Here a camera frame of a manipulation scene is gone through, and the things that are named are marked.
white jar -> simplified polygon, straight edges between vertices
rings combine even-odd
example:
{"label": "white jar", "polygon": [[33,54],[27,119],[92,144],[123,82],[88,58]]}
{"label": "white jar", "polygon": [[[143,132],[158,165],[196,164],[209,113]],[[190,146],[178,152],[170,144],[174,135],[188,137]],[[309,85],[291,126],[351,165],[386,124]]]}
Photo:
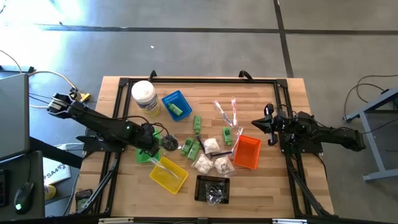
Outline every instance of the white jar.
{"label": "white jar", "polygon": [[152,83],[148,81],[137,82],[131,88],[131,95],[146,115],[151,117],[159,115],[159,100]]}

computer mouse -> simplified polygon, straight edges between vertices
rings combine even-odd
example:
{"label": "computer mouse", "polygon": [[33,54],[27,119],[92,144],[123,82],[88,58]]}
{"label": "computer mouse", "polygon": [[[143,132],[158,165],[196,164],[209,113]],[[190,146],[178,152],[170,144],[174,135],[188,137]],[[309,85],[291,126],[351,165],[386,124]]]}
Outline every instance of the computer mouse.
{"label": "computer mouse", "polygon": [[18,215],[23,215],[30,210],[34,185],[32,182],[26,182],[17,190],[14,197],[14,209]]}

blue container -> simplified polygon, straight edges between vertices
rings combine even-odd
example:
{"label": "blue container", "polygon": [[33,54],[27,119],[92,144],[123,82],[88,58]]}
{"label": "blue container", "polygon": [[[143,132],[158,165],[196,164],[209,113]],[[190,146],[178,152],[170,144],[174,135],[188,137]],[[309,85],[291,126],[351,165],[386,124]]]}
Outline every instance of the blue container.
{"label": "blue container", "polygon": [[[174,93],[163,97],[162,102],[174,121],[179,121],[192,112],[192,108],[189,106],[188,102],[185,100],[180,90],[177,90]],[[180,108],[180,110],[182,110],[182,114],[180,116],[177,116],[175,115],[175,113],[173,113],[173,111],[169,110],[169,103],[173,103],[175,106]]]}

orange container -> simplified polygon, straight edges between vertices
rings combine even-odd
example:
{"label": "orange container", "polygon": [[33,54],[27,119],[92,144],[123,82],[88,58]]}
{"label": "orange container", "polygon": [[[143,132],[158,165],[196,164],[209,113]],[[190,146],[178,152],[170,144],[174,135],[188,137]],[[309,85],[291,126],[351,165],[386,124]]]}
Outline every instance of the orange container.
{"label": "orange container", "polygon": [[238,146],[236,146],[234,164],[257,169],[260,149],[261,140],[241,135]]}

paper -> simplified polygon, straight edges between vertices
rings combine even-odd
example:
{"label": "paper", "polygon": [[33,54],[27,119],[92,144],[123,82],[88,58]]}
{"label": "paper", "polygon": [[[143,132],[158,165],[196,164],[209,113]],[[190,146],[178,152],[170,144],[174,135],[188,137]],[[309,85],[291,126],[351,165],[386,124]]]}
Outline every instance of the paper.
{"label": "paper", "polygon": [[[61,145],[58,148],[65,150],[67,146]],[[61,162],[43,158],[43,178],[44,184],[47,185],[60,182],[70,178],[70,168]]]}

